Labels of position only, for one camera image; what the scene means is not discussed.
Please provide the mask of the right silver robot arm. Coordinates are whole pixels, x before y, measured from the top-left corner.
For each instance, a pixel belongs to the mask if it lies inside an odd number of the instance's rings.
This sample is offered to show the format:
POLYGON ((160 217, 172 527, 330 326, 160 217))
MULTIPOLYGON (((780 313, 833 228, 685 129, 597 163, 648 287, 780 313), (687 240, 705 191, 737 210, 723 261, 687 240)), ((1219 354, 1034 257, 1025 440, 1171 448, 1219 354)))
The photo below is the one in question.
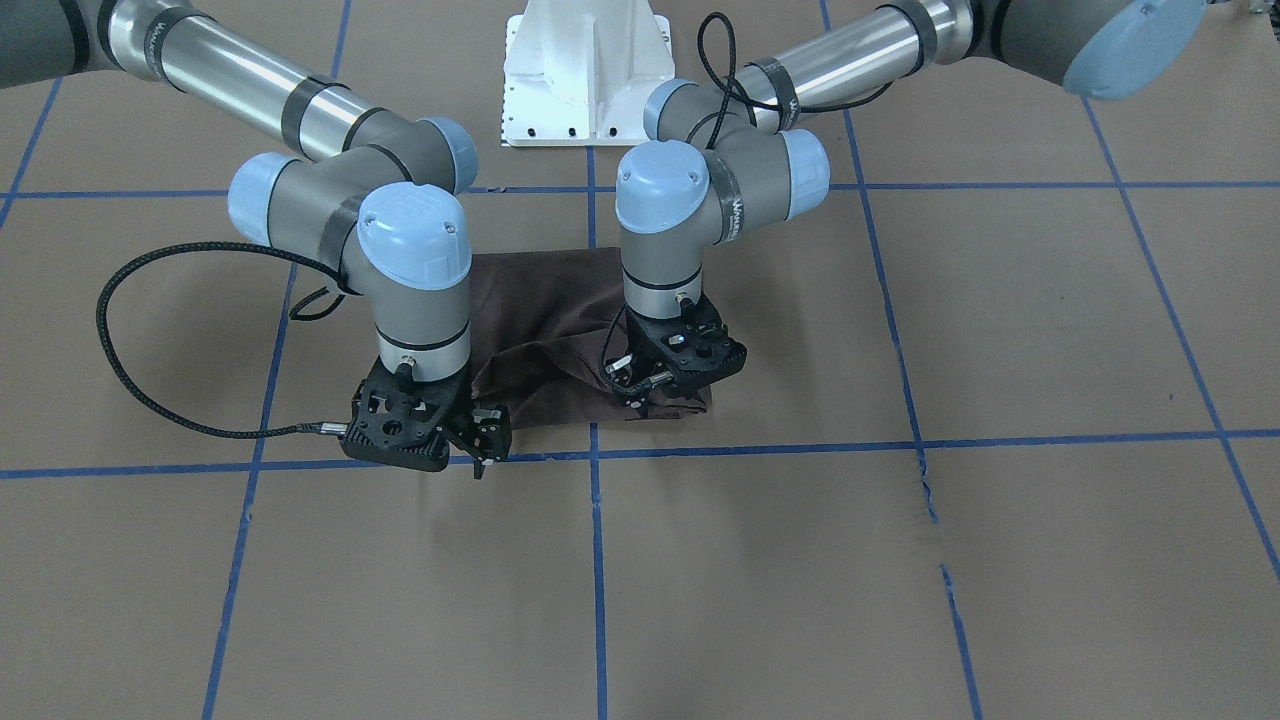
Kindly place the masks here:
POLYGON ((169 421, 224 439, 332 436, 347 457, 416 471, 440 471, 460 450, 476 478, 507 460, 508 409, 479 407, 471 396, 474 254, 460 195, 477 176, 477 151, 463 127, 378 106, 188 1, 3 4, 4 88, 108 69, 204 100, 287 146, 236 172, 227 210, 239 241, 159 249, 104 286, 99 341, 131 395, 169 421), (348 421, 221 429, 140 388, 113 343, 113 295, 150 263, 188 252, 279 258, 324 274, 324 293, 337 300, 369 301, 378 357, 348 421))

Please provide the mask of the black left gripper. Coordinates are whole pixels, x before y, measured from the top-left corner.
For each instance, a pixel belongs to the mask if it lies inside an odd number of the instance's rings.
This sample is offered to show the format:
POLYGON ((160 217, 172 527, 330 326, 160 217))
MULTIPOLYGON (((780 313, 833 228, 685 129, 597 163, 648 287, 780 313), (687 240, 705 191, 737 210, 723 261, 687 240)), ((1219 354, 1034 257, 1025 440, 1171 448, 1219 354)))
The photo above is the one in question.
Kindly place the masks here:
POLYGON ((640 410, 654 389, 669 397, 691 398, 696 391, 742 370, 748 348, 730 337, 716 305, 678 301, 677 315, 654 319, 623 306, 614 315, 626 320, 627 348, 603 360, 603 379, 623 406, 640 410))

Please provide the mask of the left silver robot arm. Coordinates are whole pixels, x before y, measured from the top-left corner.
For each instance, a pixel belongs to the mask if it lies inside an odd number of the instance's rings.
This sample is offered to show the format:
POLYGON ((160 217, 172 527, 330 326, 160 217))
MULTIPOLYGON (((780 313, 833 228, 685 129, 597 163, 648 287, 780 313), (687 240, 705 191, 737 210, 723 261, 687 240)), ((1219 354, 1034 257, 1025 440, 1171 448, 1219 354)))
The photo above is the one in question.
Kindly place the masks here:
POLYGON ((820 205, 831 184, 804 117, 879 97, 934 64, 982 56, 1080 97, 1129 97, 1198 29, 1204 1, 884 1, 868 15, 708 85, 671 79, 646 100, 646 141, 623 155, 621 231, 627 346, 602 359, 622 404, 692 397, 745 364, 703 291, 707 249, 820 205))

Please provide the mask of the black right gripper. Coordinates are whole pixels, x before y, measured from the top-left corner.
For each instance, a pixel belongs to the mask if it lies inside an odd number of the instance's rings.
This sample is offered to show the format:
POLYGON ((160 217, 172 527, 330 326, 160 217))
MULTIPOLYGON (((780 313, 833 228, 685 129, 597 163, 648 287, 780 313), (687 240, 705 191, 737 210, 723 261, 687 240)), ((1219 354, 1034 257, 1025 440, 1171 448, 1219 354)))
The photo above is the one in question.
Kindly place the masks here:
POLYGON ((506 405, 474 409, 468 382, 468 365, 420 382, 407 366, 392 372, 375 360, 352 398, 340 450, 366 462, 440 471, 456 447, 472 455, 481 480, 486 468, 509 459, 513 433, 506 405))

